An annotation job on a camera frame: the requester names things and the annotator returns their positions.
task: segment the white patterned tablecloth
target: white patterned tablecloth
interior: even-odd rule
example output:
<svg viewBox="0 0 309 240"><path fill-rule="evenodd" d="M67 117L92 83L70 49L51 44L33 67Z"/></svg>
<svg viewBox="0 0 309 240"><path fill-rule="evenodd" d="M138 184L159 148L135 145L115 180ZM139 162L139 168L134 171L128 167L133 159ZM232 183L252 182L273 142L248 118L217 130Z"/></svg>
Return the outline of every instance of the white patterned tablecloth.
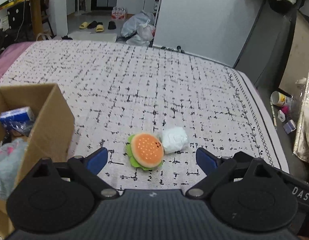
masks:
<svg viewBox="0 0 309 240"><path fill-rule="evenodd" d="M45 82L58 83L76 119L69 157L106 147L109 160L99 177L121 192L189 189L205 177L195 160L198 147L217 156L243 151L288 172L252 84L221 64L118 43L42 41L13 63L0 86ZM188 134L186 150L165 155L163 166L153 171L130 165L129 135L157 134L174 125Z"/></svg>

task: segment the wooden table leg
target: wooden table leg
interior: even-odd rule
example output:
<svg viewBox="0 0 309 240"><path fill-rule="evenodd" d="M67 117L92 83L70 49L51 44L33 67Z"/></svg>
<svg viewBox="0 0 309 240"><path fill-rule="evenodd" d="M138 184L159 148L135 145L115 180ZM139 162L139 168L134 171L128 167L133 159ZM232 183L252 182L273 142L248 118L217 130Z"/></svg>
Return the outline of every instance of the wooden table leg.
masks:
<svg viewBox="0 0 309 240"><path fill-rule="evenodd" d="M30 10L32 30L34 32L34 37L37 38L39 33L44 32L44 28L42 27L40 0L30 0Z"/></svg>

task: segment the yellow slipper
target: yellow slipper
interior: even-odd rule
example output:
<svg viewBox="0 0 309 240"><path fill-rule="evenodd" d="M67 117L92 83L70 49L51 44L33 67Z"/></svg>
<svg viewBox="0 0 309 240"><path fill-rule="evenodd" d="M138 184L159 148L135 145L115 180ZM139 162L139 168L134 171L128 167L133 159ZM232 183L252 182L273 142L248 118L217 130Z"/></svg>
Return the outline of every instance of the yellow slipper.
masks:
<svg viewBox="0 0 309 240"><path fill-rule="evenodd" d="M80 26L79 26L79 29L86 29L87 27L88 27L88 25L89 25L89 23L87 23L87 22L84 22L84 23L82 23Z"/></svg>
<svg viewBox="0 0 309 240"><path fill-rule="evenodd" d="M104 32L104 28L103 28L103 25L102 23L98 23L98 25L96 26L96 32L97 33L101 33L101 32Z"/></svg>

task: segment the wooden table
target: wooden table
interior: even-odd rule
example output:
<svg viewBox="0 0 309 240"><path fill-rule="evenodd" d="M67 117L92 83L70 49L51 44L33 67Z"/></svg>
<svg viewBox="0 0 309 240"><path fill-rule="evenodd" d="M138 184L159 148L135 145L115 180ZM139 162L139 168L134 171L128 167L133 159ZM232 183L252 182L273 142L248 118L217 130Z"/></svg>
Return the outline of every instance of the wooden table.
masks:
<svg viewBox="0 0 309 240"><path fill-rule="evenodd" d="M0 5L0 10L8 9L18 3L24 2L25 0L16 0L5 5ZM44 28L42 26L40 0L30 0L30 11L31 11L31 23L34 37L36 38L39 33L43 33Z"/></svg>

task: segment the light blue plush toy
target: light blue plush toy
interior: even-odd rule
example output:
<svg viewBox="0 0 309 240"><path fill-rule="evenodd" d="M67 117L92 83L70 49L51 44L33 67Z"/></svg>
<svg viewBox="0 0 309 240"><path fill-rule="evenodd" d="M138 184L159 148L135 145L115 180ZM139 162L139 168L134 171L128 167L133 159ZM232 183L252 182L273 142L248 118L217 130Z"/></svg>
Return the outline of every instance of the light blue plush toy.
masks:
<svg viewBox="0 0 309 240"><path fill-rule="evenodd" d="M16 139L0 147L0 199L6 200L13 191L27 142Z"/></svg>

